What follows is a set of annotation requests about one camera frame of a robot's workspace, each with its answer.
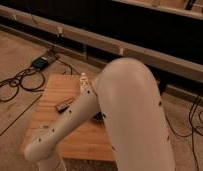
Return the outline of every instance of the black cable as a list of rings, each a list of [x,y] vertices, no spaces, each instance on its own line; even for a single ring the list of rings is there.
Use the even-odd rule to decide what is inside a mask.
[[[201,117],[202,114],[203,114],[203,110],[199,112],[198,118],[199,118],[199,121],[201,122],[201,124],[203,125],[203,119]]]
[[[196,167],[196,170],[199,171],[199,164],[198,164],[198,159],[197,159],[197,156],[195,154],[195,141],[194,141],[194,130],[192,128],[192,134],[191,134],[191,140],[192,140],[192,153],[193,153],[193,157],[194,157],[194,160],[195,160],[195,167]]]
[[[168,123],[168,125],[169,125],[171,131],[172,131],[175,135],[177,135],[177,136],[179,136],[179,137],[182,137],[182,138],[187,138],[187,137],[190,137],[190,136],[192,135],[192,132],[189,133],[189,134],[186,134],[186,135],[181,135],[180,133],[178,133],[177,131],[175,131],[175,129],[172,127],[172,124],[170,123],[170,121],[169,121],[169,119],[168,119],[167,116],[166,116],[166,121],[167,121],[167,123]]]
[[[169,119],[167,118],[166,116],[166,120],[169,124],[169,127],[171,129],[171,131],[179,136],[179,137],[182,137],[182,138],[188,138],[191,136],[191,144],[192,144],[192,153],[193,153],[193,157],[194,157],[194,160],[195,160],[195,166],[196,166],[196,170],[199,171],[200,168],[199,168],[199,164],[198,164],[198,159],[197,159],[197,155],[195,153],[195,139],[194,139],[194,134],[196,133],[197,135],[200,135],[203,137],[203,133],[199,131],[199,129],[203,130],[203,119],[201,117],[202,113],[203,113],[203,110],[199,112],[198,114],[198,118],[199,118],[199,121],[200,121],[200,125],[197,125],[197,126],[194,126],[193,124],[193,120],[194,120],[194,117],[195,117],[195,114],[196,114],[196,110],[201,102],[203,98],[203,87],[202,89],[200,90],[200,92],[198,93],[198,95],[196,96],[190,110],[189,110],[189,114],[188,114],[188,120],[189,120],[189,124],[191,126],[191,133],[187,134],[187,135],[181,135],[180,133],[178,133],[177,131],[174,130],[174,128],[172,127],[172,124],[170,123]]]
[[[70,75],[73,74],[73,71],[74,71],[76,74],[81,75],[81,73],[78,72],[78,71],[77,71],[73,66],[71,66],[70,64],[68,64],[68,63],[66,63],[66,62],[64,62],[64,61],[62,61],[62,60],[60,60],[60,59],[56,59],[56,60],[57,60],[58,62],[60,62],[61,64],[67,66],[67,67],[70,69]]]
[[[31,88],[26,87],[24,85],[24,80],[27,77],[34,76],[34,75],[40,76],[40,78],[42,80],[41,83],[36,87],[31,87]],[[34,68],[24,69],[12,78],[8,78],[6,80],[0,81],[0,102],[9,102],[9,101],[13,100],[17,96],[17,94],[19,93],[20,88],[22,88],[23,90],[29,91],[29,92],[43,91],[40,88],[42,88],[42,86],[44,84],[45,84],[45,77],[41,71],[36,70]],[[3,95],[2,95],[2,89],[6,86],[8,86],[11,89],[16,89],[16,90],[14,91],[14,93],[10,97],[4,99]]]
[[[30,109],[40,98],[42,95],[39,95],[22,113],[19,114],[1,133],[0,133],[0,138],[3,136],[3,134],[11,128],[11,126],[21,117],[25,114],[25,112]]]

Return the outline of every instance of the metal bar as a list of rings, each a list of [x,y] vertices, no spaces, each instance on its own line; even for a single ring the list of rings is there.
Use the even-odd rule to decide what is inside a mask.
[[[0,5],[0,16],[56,34],[62,30],[62,37],[77,41],[113,54],[137,58],[147,65],[179,75],[197,82],[203,81],[203,65],[183,60],[174,56],[119,41],[113,38],[92,33],[83,29],[58,23],[42,17],[30,15]]]
[[[47,48],[51,48],[52,47],[52,43],[49,42],[49,41],[40,39],[38,37],[35,37],[33,35],[21,32],[19,30],[12,29],[12,28],[10,28],[8,26],[0,25],[0,29],[3,30],[3,31],[6,31],[8,33],[14,34],[16,36],[20,36],[20,37],[22,37],[22,38],[24,38],[26,40],[30,40],[32,42],[38,43],[38,44],[40,44],[42,46],[45,46]],[[68,48],[62,47],[62,46],[57,45],[57,44],[55,44],[55,51],[57,51],[59,53],[62,53],[62,54],[65,54],[65,55],[67,55],[69,57],[73,57],[75,59],[82,60],[84,62],[87,62],[89,64],[97,66],[99,68],[104,68],[106,66],[106,64],[107,64],[107,61],[105,62],[105,61],[102,61],[101,59],[97,59],[96,57],[92,57],[92,56],[88,56],[88,59],[85,60],[85,58],[83,56],[83,53],[77,52],[77,51],[72,50],[72,49],[68,49]],[[194,99],[195,99],[195,96],[196,96],[193,93],[190,93],[188,91],[182,90],[182,89],[177,88],[177,87],[175,87],[173,85],[168,85],[166,90],[165,90],[165,92],[167,94],[170,94],[170,95],[173,95],[175,97],[187,100],[189,102],[193,102]],[[202,101],[200,103],[200,106],[203,107],[203,99],[202,99]]]

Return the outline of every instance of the white object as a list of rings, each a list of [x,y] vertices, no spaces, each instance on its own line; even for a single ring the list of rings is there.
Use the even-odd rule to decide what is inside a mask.
[[[89,79],[85,73],[82,73],[79,79],[80,92],[82,93],[88,86],[90,86]]]
[[[61,139],[100,110],[119,171],[175,171],[156,81],[145,65],[129,58],[108,64],[50,128],[29,142],[25,157],[38,163],[51,158]]]

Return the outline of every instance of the floor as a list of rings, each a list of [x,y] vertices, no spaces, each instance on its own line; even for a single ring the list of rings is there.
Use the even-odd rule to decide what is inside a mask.
[[[14,76],[30,62],[45,52],[46,48],[29,42],[0,30],[0,81]],[[79,72],[97,74],[101,69],[77,61],[60,54],[60,58],[71,64]],[[46,80],[52,73],[63,73],[66,68],[55,62],[44,71]],[[19,95],[12,101],[0,103],[0,132],[7,127],[40,93],[29,93],[21,90]],[[26,129],[34,113],[37,103],[32,106],[8,131],[0,137],[0,171],[36,171],[35,163],[29,163],[20,154],[19,148],[24,138]],[[173,127],[181,133],[189,131],[187,114],[191,103],[164,93],[163,105],[166,115]],[[189,139],[176,137],[170,130],[170,138],[174,151],[177,171],[195,171],[193,155],[190,150]],[[200,171],[203,171],[203,139],[196,136],[196,154],[199,161]],[[114,162],[99,162],[86,160],[65,159],[68,171],[116,171]]]

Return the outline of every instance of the small object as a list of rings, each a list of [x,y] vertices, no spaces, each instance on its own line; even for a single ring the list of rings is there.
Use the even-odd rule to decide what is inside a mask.
[[[102,122],[103,121],[102,113],[101,112],[97,113],[95,116],[92,117],[92,120]]]
[[[36,58],[32,63],[31,66],[35,69],[43,70],[51,63],[53,63],[56,59],[58,59],[58,54],[54,51],[49,50],[46,51],[42,56]]]
[[[67,100],[64,100],[60,103],[58,103],[55,108],[59,113],[63,113],[69,106],[71,103],[73,103],[74,98],[69,98]]]
[[[90,85],[89,79],[87,78],[85,73],[81,74],[81,77],[79,79],[79,84],[80,84],[81,93]]]

